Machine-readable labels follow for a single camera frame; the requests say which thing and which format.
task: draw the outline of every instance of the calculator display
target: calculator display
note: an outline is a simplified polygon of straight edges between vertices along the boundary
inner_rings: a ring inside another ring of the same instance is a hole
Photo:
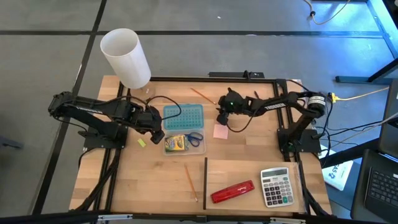
[[[286,169],[281,169],[281,170],[263,172],[261,175],[262,175],[262,177],[272,177],[272,176],[275,176],[275,175],[283,175],[283,174],[286,174],[286,173],[287,173]]]

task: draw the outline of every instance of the white plastic cup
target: white plastic cup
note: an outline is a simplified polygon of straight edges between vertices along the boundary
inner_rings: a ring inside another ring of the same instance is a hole
[[[124,86],[138,89],[149,82],[148,62],[133,30],[112,30],[102,38],[99,46]]]

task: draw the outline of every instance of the concrete floor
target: concrete floor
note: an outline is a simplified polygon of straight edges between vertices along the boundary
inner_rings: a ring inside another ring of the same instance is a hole
[[[91,30],[100,0],[5,0],[0,30]],[[372,0],[394,44],[396,28],[381,0]],[[317,19],[330,17],[341,4],[316,2]],[[350,3],[324,26],[307,20],[302,0],[111,0],[99,30],[298,30],[377,31],[364,3]],[[95,98],[103,75],[113,71],[97,36],[79,95]],[[344,98],[383,88],[333,81],[337,75],[369,76],[393,60],[385,41],[373,37],[297,37],[235,35],[140,36],[153,76],[207,76],[208,72],[253,70],[267,78],[296,78],[313,91]],[[0,150],[0,217],[30,213],[59,124],[47,114],[52,95],[71,90],[87,35],[0,35],[0,135],[23,142],[21,150]],[[331,128],[382,119],[387,92],[335,104]],[[324,118],[318,121],[323,124]],[[47,196],[44,212],[68,210],[83,139],[69,127]],[[351,133],[336,136],[341,140]],[[352,139],[376,138],[372,130]],[[336,151],[349,148],[340,144]],[[333,212],[347,217],[337,205]]]

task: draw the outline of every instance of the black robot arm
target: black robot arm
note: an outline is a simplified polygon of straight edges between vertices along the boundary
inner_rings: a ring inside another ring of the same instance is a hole
[[[306,108],[298,103],[300,98],[308,98]],[[315,118],[320,118],[325,114],[325,97],[321,93],[311,91],[290,92],[287,95],[262,100],[248,96],[243,98],[239,93],[228,88],[228,94],[222,96],[218,104],[220,114],[217,116],[217,121],[222,125],[227,125],[228,116],[231,113],[257,117],[277,108],[289,106],[297,109],[302,114],[298,121],[289,125],[288,129],[278,129],[279,147],[285,152],[293,151],[291,148],[288,149],[293,144],[297,146],[296,149],[301,150],[300,140],[305,128]],[[320,147],[318,146],[314,151],[320,151]]]
[[[86,139],[96,140],[97,147],[104,146],[104,142],[113,142],[124,147],[126,127],[141,134],[150,132],[152,135],[150,140],[155,144],[158,144],[164,137],[161,126],[162,118],[156,108],[148,105],[143,108],[121,98],[100,101],[73,96],[72,93],[64,91],[54,96],[49,106],[49,113],[57,119],[60,117],[75,118],[87,124],[94,130],[79,131],[79,134]],[[105,115],[111,121],[103,121],[93,116],[92,113]]]

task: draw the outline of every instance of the pencil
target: pencil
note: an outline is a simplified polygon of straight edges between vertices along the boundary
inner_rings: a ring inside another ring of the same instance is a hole
[[[198,202],[198,196],[197,196],[197,193],[195,192],[195,189],[193,188],[192,180],[191,180],[191,177],[189,176],[189,172],[188,172],[188,167],[186,164],[184,164],[184,166],[185,166],[185,173],[187,174],[187,177],[189,180],[189,184],[191,185],[192,192],[195,196],[195,200]]]
[[[205,95],[201,94],[198,92],[198,90],[191,88],[191,90],[195,91],[196,93],[198,93],[199,95],[201,95],[204,99],[210,101],[211,103],[213,103],[214,105],[217,105],[216,102],[212,101],[211,99],[207,98]]]

